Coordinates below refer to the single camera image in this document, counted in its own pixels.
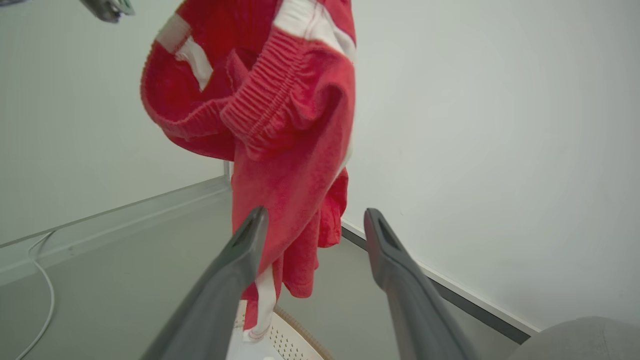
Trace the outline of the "red garment with white stripes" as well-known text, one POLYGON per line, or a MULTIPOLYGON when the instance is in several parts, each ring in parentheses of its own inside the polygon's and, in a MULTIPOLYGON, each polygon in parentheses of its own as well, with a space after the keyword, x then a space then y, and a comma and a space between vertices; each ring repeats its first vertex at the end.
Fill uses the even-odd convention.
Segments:
POLYGON ((282 287, 313 293, 318 249, 342 237, 355 119, 351 0, 183 0, 151 44, 141 100, 169 141, 231 162, 232 226, 264 207, 245 342, 269 333, 282 287))

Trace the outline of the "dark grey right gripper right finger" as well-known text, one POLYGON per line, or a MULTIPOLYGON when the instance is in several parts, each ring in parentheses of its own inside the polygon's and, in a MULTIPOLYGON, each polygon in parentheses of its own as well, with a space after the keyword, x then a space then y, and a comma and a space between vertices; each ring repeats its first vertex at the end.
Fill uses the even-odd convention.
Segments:
POLYGON ((364 226, 372 276, 387 296, 400 360, 480 360, 384 215, 368 208, 364 226))

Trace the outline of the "white and black baseboard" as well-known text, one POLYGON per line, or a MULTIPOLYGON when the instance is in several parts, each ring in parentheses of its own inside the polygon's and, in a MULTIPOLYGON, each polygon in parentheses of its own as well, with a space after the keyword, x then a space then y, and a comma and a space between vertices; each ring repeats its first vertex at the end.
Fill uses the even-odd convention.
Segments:
POLYGON ((537 326, 485 300, 448 276, 418 260, 416 264, 423 275, 432 281, 443 299, 517 344, 523 344, 528 338, 541 332, 537 326))

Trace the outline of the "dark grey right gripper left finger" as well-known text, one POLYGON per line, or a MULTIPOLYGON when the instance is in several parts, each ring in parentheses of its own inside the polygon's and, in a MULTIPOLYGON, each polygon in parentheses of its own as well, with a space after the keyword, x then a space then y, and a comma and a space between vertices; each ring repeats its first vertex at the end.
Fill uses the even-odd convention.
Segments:
POLYGON ((258 276, 268 224, 266 208, 251 210, 140 360, 226 360, 240 299, 258 276))

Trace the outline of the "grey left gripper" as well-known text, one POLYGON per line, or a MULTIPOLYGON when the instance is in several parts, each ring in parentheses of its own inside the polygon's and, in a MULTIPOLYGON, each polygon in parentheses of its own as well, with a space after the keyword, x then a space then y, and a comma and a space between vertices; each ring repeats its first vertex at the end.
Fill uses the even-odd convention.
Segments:
POLYGON ((117 24, 122 17, 135 15, 130 0, 80 0, 100 21, 117 24))

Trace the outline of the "white perforated laundry basket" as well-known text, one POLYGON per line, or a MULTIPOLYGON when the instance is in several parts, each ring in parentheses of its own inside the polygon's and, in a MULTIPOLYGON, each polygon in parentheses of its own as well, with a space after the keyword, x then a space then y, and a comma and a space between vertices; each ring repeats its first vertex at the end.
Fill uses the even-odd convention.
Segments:
POLYGON ((243 341, 247 301, 239 303, 226 360, 335 360, 329 350, 290 313, 276 306, 266 335, 243 341))

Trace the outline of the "grey fabric sofa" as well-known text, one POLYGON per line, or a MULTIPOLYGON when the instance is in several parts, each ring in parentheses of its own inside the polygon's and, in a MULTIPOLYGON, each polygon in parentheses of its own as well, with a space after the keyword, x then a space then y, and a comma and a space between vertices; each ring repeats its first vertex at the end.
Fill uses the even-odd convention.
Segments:
POLYGON ((640 360, 640 326, 580 317, 530 337, 508 360, 640 360))

